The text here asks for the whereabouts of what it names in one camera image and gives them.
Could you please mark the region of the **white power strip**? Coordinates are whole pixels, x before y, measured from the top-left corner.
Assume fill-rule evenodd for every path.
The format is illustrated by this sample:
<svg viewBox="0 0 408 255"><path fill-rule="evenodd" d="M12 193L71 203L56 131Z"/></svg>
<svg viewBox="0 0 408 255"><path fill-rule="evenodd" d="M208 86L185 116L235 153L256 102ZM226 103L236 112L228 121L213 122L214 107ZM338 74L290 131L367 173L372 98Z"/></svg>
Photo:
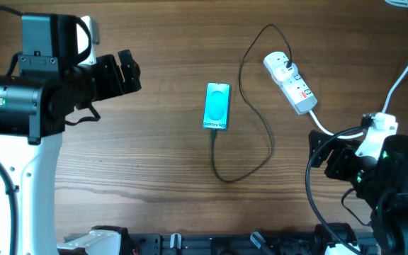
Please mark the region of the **white power strip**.
<svg viewBox="0 0 408 255"><path fill-rule="evenodd" d="M264 58L263 64L271 75L273 70L286 64L286 67L292 65L284 52L272 52ZM317 105L317 98L300 76L299 72L290 81L285 82L282 86L278 86L285 97L288 99L291 106L295 109L298 115L309 114L315 117L312 109Z"/></svg>

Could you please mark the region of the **teal screen smartphone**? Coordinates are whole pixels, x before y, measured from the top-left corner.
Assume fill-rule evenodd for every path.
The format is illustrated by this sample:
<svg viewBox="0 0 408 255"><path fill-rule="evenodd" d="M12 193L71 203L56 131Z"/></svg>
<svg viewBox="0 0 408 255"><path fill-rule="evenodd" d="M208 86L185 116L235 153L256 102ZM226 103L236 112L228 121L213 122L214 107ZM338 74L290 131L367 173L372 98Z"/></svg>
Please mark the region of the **teal screen smartphone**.
<svg viewBox="0 0 408 255"><path fill-rule="evenodd" d="M208 83L203 113L203 128L226 130L230 107L229 84Z"/></svg>

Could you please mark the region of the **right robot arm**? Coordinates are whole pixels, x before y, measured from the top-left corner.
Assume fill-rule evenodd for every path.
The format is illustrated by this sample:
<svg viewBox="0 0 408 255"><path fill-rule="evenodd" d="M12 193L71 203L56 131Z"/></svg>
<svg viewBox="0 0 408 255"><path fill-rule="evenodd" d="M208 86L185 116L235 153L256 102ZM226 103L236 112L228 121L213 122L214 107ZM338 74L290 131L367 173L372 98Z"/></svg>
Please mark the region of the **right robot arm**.
<svg viewBox="0 0 408 255"><path fill-rule="evenodd" d="M308 169L327 163L328 178L347 181L371 208L374 237L385 254L408 254L408 136L390 135L380 156L357 157L361 142L309 133Z"/></svg>

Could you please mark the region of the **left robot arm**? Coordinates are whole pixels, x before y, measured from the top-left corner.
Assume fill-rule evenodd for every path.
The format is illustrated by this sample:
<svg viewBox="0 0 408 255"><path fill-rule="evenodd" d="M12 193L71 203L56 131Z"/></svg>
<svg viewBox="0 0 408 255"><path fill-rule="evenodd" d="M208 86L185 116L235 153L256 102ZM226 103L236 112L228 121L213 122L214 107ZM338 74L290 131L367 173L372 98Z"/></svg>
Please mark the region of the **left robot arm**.
<svg viewBox="0 0 408 255"><path fill-rule="evenodd" d="M140 67L129 50L95 56L89 17L23 13L21 23L18 75L0 75L0 254L131 254L124 227L57 241L55 172L67 116L139 91Z"/></svg>

